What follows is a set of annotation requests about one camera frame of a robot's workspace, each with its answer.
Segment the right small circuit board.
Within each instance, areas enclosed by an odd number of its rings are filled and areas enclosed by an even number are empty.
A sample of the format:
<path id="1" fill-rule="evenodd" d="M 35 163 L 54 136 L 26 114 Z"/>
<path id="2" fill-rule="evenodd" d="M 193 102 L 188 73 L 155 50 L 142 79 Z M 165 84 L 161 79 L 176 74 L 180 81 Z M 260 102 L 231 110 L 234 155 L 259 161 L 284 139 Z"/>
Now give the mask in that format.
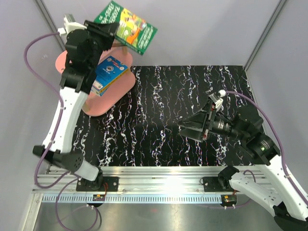
<path id="1" fill-rule="evenodd" d="M 236 195 L 224 195 L 222 199 L 223 199 L 222 201 L 226 203 L 236 203 L 237 196 Z"/>

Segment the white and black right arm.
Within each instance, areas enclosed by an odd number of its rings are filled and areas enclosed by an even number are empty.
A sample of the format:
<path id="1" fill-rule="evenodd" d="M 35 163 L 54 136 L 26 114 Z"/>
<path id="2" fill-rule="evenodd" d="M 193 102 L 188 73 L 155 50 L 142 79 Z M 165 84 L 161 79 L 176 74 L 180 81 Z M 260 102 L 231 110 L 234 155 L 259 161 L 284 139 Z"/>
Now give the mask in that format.
<path id="1" fill-rule="evenodd" d="M 234 166 L 225 167 L 218 174 L 218 186 L 223 191 L 235 190 L 265 208 L 284 231 L 308 229 L 308 205 L 296 193 L 282 165 L 282 151 L 261 129 L 263 118 L 252 113 L 252 106 L 237 109 L 232 121 L 217 114 L 212 100 L 191 117 L 178 122 L 180 135 L 198 142 L 209 135 L 223 135 L 240 141 L 238 150 L 264 174 L 275 189 L 268 191 L 247 178 Z"/>

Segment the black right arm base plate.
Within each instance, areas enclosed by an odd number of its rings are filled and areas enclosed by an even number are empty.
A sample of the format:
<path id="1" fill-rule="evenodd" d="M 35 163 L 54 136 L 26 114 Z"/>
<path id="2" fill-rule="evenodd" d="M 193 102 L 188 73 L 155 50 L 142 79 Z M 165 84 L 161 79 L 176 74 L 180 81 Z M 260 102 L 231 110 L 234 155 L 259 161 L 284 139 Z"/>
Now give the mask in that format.
<path id="1" fill-rule="evenodd" d="M 204 187 L 204 192 L 213 193 L 223 191 L 223 188 L 218 181 L 218 177 L 203 177 L 200 182 Z"/>

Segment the dark Tale of Two Cities book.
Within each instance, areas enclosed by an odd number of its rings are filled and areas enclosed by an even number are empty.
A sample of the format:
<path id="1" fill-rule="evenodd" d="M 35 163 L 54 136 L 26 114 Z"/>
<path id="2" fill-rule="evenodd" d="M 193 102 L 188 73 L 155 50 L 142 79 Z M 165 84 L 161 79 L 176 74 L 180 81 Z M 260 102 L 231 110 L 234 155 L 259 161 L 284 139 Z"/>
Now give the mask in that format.
<path id="1" fill-rule="evenodd" d="M 122 49 L 122 52 L 123 53 L 127 53 L 128 52 L 128 47 L 127 45 L 121 43 L 120 41 L 118 40 L 114 40 L 113 44 L 112 44 L 112 47 L 113 48 L 121 48 Z"/>

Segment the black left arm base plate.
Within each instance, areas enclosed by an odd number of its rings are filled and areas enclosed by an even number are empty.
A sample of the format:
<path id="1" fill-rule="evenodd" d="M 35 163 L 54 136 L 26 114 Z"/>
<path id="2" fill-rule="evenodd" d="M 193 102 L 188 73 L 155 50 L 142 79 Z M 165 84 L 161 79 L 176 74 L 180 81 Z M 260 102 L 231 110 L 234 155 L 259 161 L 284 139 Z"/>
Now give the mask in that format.
<path id="1" fill-rule="evenodd" d="M 77 192 L 117 192 L 119 186 L 119 177 L 103 176 L 98 180 L 89 181 L 81 179 L 77 182 Z"/>

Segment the green bottom book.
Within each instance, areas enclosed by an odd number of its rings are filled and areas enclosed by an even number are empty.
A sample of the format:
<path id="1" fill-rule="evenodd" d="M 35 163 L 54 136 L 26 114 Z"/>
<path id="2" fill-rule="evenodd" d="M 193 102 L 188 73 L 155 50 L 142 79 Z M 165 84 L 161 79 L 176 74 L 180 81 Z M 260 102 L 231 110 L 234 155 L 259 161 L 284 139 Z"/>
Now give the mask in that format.
<path id="1" fill-rule="evenodd" d="M 101 24 L 118 23 L 115 39 L 140 55 L 144 55 L 158 29 L 115 1 L 110 1 L 94 19 Z"/>

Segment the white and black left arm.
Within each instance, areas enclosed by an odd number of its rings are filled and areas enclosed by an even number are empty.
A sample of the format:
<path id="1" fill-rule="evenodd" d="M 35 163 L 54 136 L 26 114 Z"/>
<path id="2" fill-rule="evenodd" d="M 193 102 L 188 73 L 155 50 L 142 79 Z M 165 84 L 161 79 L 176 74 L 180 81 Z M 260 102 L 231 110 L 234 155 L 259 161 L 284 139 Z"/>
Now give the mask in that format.
<path id="1" fill-rule="evenodd" d="M 96 79 L 96 69 L 104 51 L 111 49 L 119 23 L 100 24 L 90 21 L 66 36 L 66 57 L 61 75 L 57 109 L 42 145 L 33 148 L 39 157 L 35 173 L 44 160 L 87 180 L 93 191 L 103 187 L 98 167 L 85 160 L 83 154 L 72 153 L 72 138 L 81 109 Z"/>

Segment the blue back-cover book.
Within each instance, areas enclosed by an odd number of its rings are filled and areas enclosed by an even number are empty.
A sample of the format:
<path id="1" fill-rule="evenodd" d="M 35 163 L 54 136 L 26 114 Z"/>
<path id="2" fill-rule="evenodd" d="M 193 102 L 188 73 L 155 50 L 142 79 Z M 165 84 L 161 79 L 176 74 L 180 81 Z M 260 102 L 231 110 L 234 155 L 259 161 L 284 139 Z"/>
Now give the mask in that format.
<path id="1" fill-rule="evenodd" d="M 108 56 L 96 68 L 96 79 L 91 91 L 98 96 L 104 92 L 128 70 L 128 67 L 113 56 Z"/>

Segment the aluminium mounting rail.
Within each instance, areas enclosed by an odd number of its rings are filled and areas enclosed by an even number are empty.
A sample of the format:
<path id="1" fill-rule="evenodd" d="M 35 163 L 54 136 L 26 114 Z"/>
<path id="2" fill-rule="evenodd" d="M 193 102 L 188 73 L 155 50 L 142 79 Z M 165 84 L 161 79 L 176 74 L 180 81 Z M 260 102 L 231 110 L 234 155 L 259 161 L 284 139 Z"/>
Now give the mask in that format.
<path id="1" fill-rule="evenodd" d="M 51 166 L 46 174 L 38 176 L 38 182 L 51 188 L 34 186 L 32 193 L 41 202 L 89 203 L 89 204 L 221 204 L 224 195 L 242 192 L 223 189 L 222 192 L 204 192 L 200 180 L 218 177 L 225 167 L 103 167 L 103 176 L 119 177 L 117 192 L 77 192 L 79 181 L 64 170 Z M 275 193 L 264 174 L 253 166 L 239 166 L 239 171 L 258 185 Z M 93 196 L 105 196 L 105 201 L 93 201 Z"/>

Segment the left small circuit board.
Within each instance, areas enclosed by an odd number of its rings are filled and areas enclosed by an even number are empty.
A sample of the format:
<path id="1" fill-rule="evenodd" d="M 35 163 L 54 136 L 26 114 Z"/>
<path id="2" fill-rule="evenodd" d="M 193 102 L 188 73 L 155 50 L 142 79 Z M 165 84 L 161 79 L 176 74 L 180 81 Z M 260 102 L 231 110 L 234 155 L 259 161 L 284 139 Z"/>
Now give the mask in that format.
<path id="1" fill-rule="evenodd" d="M 93 201 L 105 201 L 105 196 L 100 194 L 95 194 L 93 196 Z"/>

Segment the pink three-tier shelf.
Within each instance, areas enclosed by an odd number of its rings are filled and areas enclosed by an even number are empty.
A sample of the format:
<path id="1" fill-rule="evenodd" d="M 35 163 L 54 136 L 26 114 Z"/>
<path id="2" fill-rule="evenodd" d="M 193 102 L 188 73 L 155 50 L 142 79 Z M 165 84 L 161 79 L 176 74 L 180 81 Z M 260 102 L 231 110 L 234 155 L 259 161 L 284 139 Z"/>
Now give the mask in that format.
<path id="1" fill-rule="evenodd" d="M 128 70 L 117 79 L 102 96 L 91 92 L 85 101 L 82 110 L 89 116 L 101 116 L 105 114 L 115 103 L 117 103 L 135 85 L 135 75 L 131 72 L 133 58 L 127 52 L 123 53 L 121 48 L 111 48 L 101 54 L 100 62 L 108 56 L 113 56 L 128 67 Z"/>

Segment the small circuit board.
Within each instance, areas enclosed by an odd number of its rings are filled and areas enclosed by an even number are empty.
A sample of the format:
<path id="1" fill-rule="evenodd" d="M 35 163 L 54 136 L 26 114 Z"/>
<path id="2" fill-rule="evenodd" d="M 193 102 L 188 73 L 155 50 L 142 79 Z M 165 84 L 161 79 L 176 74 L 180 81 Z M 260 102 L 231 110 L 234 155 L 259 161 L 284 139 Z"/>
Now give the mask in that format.
<path id="1" fill-rule="evenodd" d="M 93 201 L 105 201 L 105 196 L 100 194 L 95 194 L 93 196 Z"/>
<path id="2" fill-rule="evenodd" d="M 226 203 L 236 203 L 237 196 L 236 195 L 224 195 L 222 199 L 223 199 L 222 201 Z"/>

